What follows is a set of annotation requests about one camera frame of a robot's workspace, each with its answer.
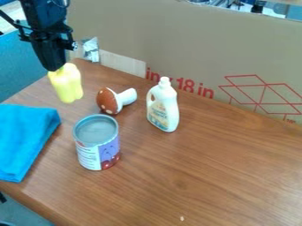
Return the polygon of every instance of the bottle cap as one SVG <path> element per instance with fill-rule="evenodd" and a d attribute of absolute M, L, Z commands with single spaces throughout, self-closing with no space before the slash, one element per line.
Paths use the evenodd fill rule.
<path fill-rule="evenodd" d="M 160 87 L 168 87 L 171 86 L 170 79 L 168 77 L 161 77 L 159 82 Z"/>

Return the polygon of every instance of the tin can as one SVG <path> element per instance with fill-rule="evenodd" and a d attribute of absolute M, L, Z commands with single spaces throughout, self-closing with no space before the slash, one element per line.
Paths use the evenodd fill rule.
<path fill-rule="evenodd" d="M 106 115 L 92 115 L 73 128 L 79 163 L 89 170 L 105 170 L 120 158 L 117 120 Z"/>

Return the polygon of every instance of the can rim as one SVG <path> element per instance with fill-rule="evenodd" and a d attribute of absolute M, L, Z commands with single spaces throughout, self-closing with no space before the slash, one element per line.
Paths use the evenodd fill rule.
<path fill-rule="evenodd" d="M 118 135 L 118 123 L 117 123 L 117 120 L 114 118 L 114 117 L 110 117 L 110 116 L 107 116 L 107 115 L 103 115 L 103 114 L 94 114 L 94 115 L 90 115 L 90 116 L 87 116 L 87 117 L 83 117 L 82 119 L 80 119 L 74 126 L 73 126 L 73 130 L 72 130 L 72 135 L 73 135 L 73 138 L 76 139 L 76 141 L 80 141 L 82 142 L 81 139 L 79 139 L 79 137 L 77 136 L 76 134 L 76 130 L 77 128 L 83 124 L 84 121 L 86 120 L 89 120 L 89 119 L 93 119 L 93 118 L 108 118 L 109 120 L 111 120 L 114 125 L 116 126 L 116 131 L 114 133 L 114 135 L 112 135 L 112 138 L 107 140 L 106 142 L 104 143 L 101 143 L 102 145 L 105 145 L 107 143 L 110 143 L 117 135 Z M 91 144 L 91 145 L 98 145 L 97 143 L 90 143 L 90 142 L 85 142 L 86 144 Z"/>

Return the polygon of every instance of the toy mushroom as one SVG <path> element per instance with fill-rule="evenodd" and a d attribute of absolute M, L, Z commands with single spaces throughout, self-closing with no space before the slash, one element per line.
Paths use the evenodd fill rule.
<path fill-rule="evenodd" d="M 138 95 L 134 88 L 129 88 L 121 94 L 116 94 L 111 89 L 104 87 L 96 96 L 96 103 L 99 108 L 110 115 L 118 114 L 124 105 L 136 101 Z"/>

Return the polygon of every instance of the blue towel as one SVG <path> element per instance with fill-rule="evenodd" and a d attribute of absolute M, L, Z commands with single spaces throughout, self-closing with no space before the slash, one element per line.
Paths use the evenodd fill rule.
<path fill-rule="evenodd" d="M 55 109 L 0 105 L 0 180 L 20 183 L 61 120 Z"/>

